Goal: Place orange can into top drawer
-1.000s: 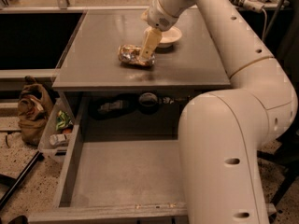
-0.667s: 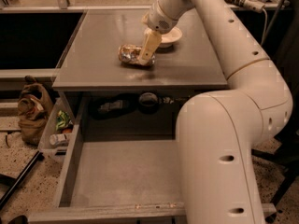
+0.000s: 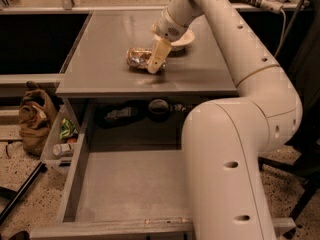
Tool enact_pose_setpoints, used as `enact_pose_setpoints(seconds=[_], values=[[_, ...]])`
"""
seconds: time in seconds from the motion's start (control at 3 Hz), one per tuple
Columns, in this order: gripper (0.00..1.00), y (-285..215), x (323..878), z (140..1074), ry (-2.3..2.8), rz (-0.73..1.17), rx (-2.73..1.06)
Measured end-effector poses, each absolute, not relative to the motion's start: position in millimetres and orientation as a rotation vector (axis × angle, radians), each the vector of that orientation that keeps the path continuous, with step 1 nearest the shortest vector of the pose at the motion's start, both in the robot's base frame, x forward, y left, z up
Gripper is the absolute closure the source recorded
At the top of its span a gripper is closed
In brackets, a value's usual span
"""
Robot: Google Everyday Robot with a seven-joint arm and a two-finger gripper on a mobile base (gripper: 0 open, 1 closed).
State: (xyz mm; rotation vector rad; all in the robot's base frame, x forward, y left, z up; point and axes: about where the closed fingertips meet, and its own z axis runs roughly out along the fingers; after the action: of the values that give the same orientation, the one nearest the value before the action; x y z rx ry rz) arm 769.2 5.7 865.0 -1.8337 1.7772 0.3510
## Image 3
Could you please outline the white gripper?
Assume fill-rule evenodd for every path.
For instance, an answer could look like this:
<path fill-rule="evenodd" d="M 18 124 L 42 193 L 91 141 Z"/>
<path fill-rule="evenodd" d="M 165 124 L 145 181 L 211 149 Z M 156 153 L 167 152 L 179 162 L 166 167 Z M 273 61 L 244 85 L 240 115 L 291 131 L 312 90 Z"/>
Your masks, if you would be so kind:
<path fill-rule="evenodd" d="M 182 38 L 191 22 L 191 17 L 185 17 L 182 13 L 172 14 L 168 7 L 162 10 L 158 19 L 151 26 L 151 32 L 160 39 L 154 43 L 148 60 L 147 70 L 150 74 L 158 72 L 172 50 L 171 43 Z"/>

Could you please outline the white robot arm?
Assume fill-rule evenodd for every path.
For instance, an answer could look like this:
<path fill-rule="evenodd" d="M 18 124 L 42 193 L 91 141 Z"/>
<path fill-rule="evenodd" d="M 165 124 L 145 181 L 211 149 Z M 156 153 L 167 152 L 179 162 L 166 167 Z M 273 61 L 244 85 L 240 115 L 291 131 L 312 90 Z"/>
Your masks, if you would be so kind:
<path fill-rule="evenodd" d="M 226 61 L 237 97 L 196 106 L 182 132 L 196 240 L 277 240 L 258 167 L 260 154 L 298 130 L 302 104 L 284 70 L 229 0 L 171 0 L 152 30 L 156 73 L 198 16 Z"/>

